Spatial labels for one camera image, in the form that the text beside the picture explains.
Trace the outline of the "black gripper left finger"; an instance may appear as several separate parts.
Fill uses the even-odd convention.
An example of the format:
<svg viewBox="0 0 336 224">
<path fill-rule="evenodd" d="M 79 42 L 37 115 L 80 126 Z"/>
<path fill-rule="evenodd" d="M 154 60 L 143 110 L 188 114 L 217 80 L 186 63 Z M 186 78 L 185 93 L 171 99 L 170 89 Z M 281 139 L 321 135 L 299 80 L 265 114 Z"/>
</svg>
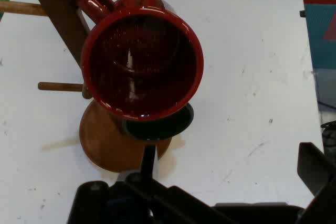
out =
<svg viewBox="0 0 336 224">
<path fill-rule="evenodd" d="M 144 148 L 140 169 L 123 172 L 109 186 L 93 181 L 78 187 L 68 223 L 233 223 L 184 190 L 154 179 L 156 145 Z"/>
</svg>

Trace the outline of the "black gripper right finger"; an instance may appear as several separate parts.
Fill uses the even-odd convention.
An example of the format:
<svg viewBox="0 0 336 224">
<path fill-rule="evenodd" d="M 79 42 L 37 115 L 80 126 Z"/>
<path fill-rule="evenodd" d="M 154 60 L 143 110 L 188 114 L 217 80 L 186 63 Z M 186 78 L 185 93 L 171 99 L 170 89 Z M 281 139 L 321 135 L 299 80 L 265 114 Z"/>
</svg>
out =
<svg viewBox="0 0 336 224">
<path fill-rule="evenodd" d="M 314 195 L 297 223 L 335 223 L 335 164 L 312 143 L 300 143 L 297 173 Z"/>
</svg>

